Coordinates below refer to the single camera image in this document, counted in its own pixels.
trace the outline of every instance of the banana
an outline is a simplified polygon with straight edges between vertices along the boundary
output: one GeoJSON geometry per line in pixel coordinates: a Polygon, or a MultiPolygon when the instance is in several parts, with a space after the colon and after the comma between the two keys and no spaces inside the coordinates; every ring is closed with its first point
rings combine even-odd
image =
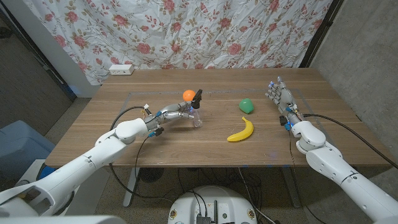
{"type": "Polygon", "coordinates": [[[251,121],[248,121],[244,117],[242,117],[242,120],[244,120],[244,122],[246,123],[245,129],[243,131],[241,131],[240,133],[231,135],[230,137],[228,137],[226,139],[227,141],[240,141],[240,140],[243,140],[243,139],[249,137],[253,133],[253,131],[254,131],[253,123],[251,121]]]}

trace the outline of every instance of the table top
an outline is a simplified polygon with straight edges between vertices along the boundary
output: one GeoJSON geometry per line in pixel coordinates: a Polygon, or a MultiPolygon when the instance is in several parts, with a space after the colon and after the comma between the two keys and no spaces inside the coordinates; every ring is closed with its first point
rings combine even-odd
{"type": "MultiPolygon", "coordinates": [[[[270,81],[281,76],[292,91],[302,113],[334,118],[358,132],[387,157],[386,147],[373,135],[339,97],[337,92],[311,68],[141,70],[128,76],[111,76],[87,104],[70,129],[46,159],[48,166],[60,167],[90,150],[117,115],[130,106],[148,104],[155,113],[182,102],[182,93],[203,90],[201,128],[192,120],[180,119],[164,124],[165,131],[149,138],[140,152],[139,167],[260,167],[291,166],[289,134],[280,126],[276,105],[264,94],[270,81]],[[239,102],[250,98],[254,111],[243,113],[239,102]],[[254,125],[253,134],[240,142],[228,142],[231,134],[244,129],[242,116],[254,125]]],[[[129,111],[119,121],[142,117],[140,110],[129,111]]],[[[309,118],[351,165],[375,166],[387,162],[349,131],[322,118],[309,118]]],[[[134,166],[144,138],[137,138],[115,166],[134,166]]],[[[305,155],[295,147],[296,166],[307,166],[305,155]]]]}

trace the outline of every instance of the power outlet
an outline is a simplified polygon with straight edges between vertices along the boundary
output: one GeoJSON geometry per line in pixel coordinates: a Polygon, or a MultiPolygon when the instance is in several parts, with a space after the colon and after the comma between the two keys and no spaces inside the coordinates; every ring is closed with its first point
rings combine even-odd
{"type": "Polygon", "coordinates": [[[134,67],[132,65],[112,65],[109,71],[111,75],[131,75],[134,67]]]}

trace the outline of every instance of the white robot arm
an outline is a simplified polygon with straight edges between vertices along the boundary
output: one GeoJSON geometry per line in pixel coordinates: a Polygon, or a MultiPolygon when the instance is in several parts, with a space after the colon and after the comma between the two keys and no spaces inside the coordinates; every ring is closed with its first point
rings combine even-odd
{"type": "Polygon", "coordinates": [[[293,135],[300,138],[296,147],[305,154],[312,169],[338,184],[374,222],[398,221],[398,202],[353,169],[343,159],[341,152],[326,141],[325,135],[311,122],[304,120],[291,92],[280,77],[278,84],[270,82],[266,96],[285,116],[285,127],[288,130],[291,128],[293,135]]]}
{"type": "Polygon", "coordinates": [[[43,217],[62,212],[73,197],[73,191],[99,168],[122,156],[128,144],[136,137],[157,136],[161,124],[179,119],[193,118],[187,112],[190,107],[199,108],[201,90],[194,100],[170,105],[155,116],[124,121],[115,129],[102,135],[95,147],[72,160],[55,172],[36,182],[14,187],[0,193],[1,217],[43,217]]]}

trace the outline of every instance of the gray wall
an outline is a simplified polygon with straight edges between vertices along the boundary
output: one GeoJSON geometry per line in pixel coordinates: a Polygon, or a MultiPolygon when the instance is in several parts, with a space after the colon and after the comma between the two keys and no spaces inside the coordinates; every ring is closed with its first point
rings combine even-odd
{"type": "Polygon", "coordinates": [[[311,67],[398,158],[398,1],[345,0],[311,67]]]}
{"type": "Polygon", "coordinates": [[[2,0],[77,97],[93,97],[100,86],[87,81],[79,66],[58,45],[23,0],[2,0]]]}

